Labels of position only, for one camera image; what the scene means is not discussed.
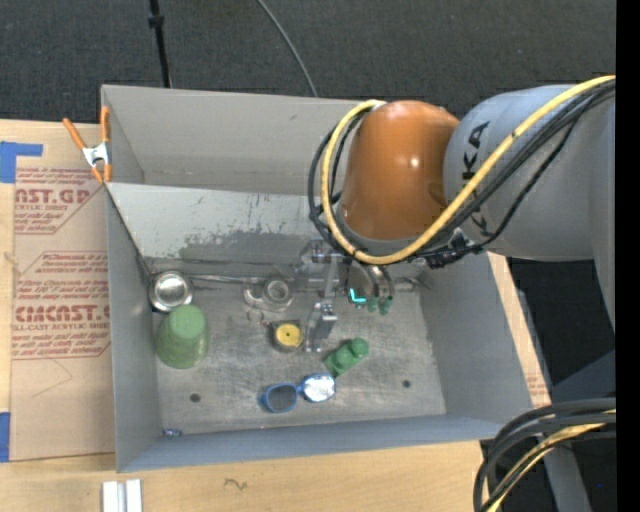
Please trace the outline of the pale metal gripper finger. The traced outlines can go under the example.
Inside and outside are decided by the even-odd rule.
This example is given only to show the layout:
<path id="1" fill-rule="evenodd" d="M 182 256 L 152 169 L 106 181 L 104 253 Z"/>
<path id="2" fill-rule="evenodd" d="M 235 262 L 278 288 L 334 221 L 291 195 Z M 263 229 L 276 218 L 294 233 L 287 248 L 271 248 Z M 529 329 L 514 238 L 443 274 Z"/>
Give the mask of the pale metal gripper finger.
<path id="1" fill-rule="evenodd" d="M 312 239 L 305 246 L 300 259 L 301 274 L 308 282 L 316 284 L 320 300 L 333 301 L 344 255 L 327 242 Z"/>
<path id="2" fill-rule="evenodd" d="M 329 337 L 337 322 L 337 314 L 332 302 L 316 303 L 305 327 L 304 351 L 319 352 L 321 342 Z"/>

